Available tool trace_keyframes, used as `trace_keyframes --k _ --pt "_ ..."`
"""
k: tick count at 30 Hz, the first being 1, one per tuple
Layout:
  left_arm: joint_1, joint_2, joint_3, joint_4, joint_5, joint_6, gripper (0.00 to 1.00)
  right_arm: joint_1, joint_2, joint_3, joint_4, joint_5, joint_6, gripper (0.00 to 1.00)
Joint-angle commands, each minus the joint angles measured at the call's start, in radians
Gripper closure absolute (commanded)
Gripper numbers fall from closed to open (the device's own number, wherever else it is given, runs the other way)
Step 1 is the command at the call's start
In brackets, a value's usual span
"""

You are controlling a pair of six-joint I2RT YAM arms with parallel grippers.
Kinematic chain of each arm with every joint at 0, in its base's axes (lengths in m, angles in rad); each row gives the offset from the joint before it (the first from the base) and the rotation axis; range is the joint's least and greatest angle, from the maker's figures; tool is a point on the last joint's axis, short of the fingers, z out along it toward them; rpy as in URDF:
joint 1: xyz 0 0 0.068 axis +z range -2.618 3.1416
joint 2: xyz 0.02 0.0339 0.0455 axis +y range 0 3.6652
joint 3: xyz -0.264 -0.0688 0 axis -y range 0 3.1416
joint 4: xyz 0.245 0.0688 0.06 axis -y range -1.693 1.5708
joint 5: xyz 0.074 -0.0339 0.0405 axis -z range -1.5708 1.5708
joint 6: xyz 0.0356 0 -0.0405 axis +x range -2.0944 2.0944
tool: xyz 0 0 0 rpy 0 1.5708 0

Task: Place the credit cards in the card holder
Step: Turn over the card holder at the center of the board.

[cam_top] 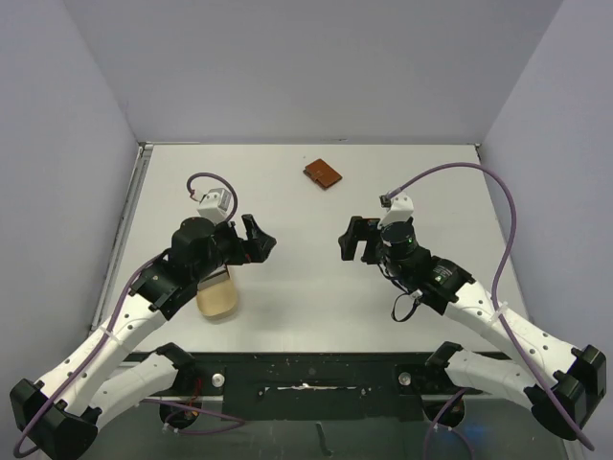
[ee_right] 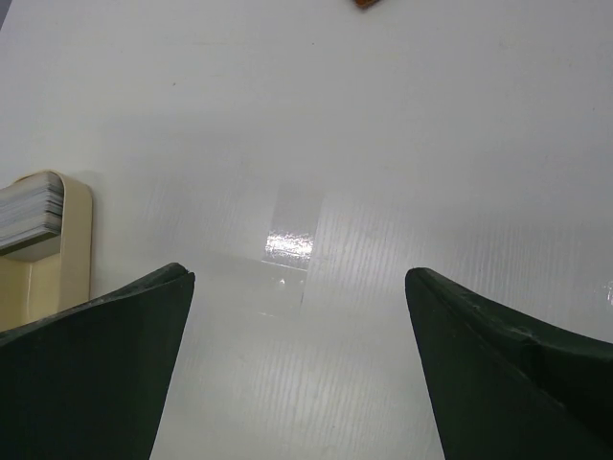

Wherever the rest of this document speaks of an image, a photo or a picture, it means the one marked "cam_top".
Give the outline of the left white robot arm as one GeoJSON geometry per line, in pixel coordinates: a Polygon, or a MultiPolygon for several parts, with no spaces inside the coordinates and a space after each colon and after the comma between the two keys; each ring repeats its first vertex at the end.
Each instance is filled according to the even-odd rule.
{"type": "Polygon", "coordinates": [[[10,392],[21,438],[52,459],[78,459],[103,423],[147,395],[166,388],[182,394],[195,379],[192,358],[174,344],[156,350],[126,378],[111,373],[145,338],[192,301],[198,286],[225,265],[264,263],[277,241],[251,215],[234,223],[187,218],[170,247],[128,279],[111,315],[55,368],[22,379],[10,392]]]}

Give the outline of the brown leather card holder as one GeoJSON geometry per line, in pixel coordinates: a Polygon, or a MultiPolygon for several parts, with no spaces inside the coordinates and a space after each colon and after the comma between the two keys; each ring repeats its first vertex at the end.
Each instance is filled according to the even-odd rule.
{"type": "Polygon", "coordinates": [[[323,159],[317,159],[306,165],[303,173],[323,190],[329,189],[342,179],[342,175],[323,159]]]}

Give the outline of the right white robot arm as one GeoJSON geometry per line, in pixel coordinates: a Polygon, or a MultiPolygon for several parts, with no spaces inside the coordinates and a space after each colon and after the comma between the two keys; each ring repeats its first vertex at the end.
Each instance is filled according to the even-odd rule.
{"type": "Polygon", "coordinates": [[[472,388],[528,408],[556,436],[574,441],[606,393],[606,357],[598,348],[578,348],[537,328],[452,261],[418,244],[413,221],[382,225],[351,218],[339,239],[341,258],[375,265],[412,307],[426,306],[480,335],[505,354],[497,360],[445,342],[429,358],[426,378],[440,392],[472,388]]]}

